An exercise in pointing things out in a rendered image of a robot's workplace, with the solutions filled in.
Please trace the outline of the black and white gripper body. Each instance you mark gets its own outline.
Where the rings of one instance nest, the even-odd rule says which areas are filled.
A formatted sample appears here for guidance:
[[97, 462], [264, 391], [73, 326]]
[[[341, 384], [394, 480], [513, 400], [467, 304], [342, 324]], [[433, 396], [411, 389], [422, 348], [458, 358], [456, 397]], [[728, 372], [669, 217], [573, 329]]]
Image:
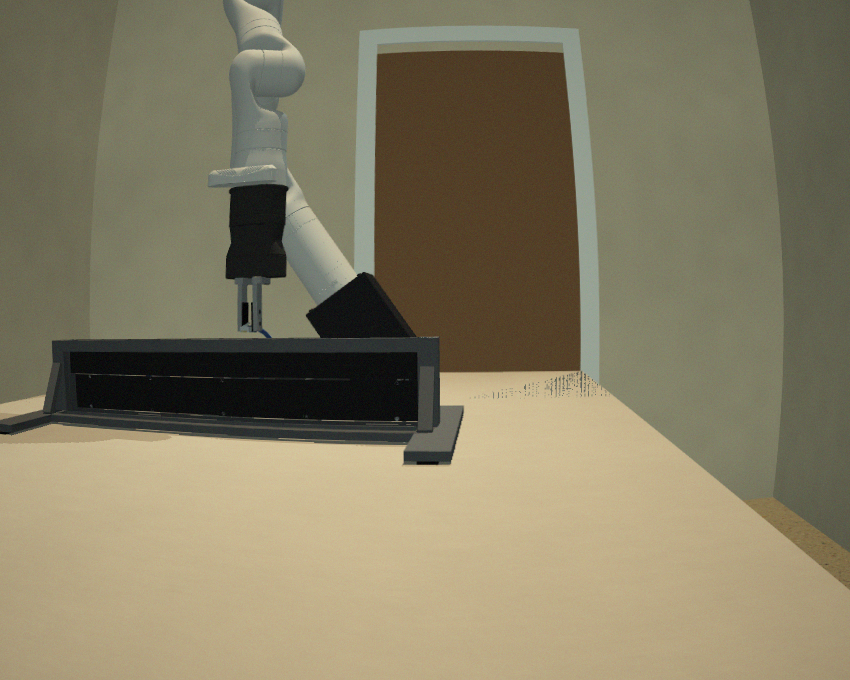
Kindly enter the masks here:
[[231, 187], [231, 245], [226, 256], [226, 279], [286, 277], [286, 252], [282, 244], [289, 190], [286, 151], [278, 148], [239, 151], [232, 169], [209, 174], [208, 187]]

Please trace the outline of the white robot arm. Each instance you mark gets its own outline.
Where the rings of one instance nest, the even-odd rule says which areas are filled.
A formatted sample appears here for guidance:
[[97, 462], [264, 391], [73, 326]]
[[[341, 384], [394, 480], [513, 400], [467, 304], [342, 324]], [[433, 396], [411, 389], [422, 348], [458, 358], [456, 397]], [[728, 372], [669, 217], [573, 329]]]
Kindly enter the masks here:
[[[230, 169], [235, 154], [242, 150], [278, 148], [287, 152], [288, 118], [276, 109], [279, 97], [290, 96], [302, 86], [305, 63], [283, 37], [283, 6], [284, 0], [223, 0], [239, 53], [229, 71]], [[289, 169], [287, 187], [282, 244], [288, 263], [318, 306], [357, 274], [306, 203]]]

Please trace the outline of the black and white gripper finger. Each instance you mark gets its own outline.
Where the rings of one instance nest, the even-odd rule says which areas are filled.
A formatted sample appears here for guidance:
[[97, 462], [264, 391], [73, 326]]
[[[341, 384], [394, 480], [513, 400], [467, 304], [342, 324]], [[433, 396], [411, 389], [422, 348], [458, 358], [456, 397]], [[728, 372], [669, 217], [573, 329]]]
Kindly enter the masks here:
[[238, 331], [248, 322], [249, 303], [247, 302], [247, 286], [252, 285], [252, 278], [235, 278], [238, 285]]
[[253, 302], [251, 302], [252, 331], [262, 331], [262, 284], [271, 284], [271, 278], [252, 277]]

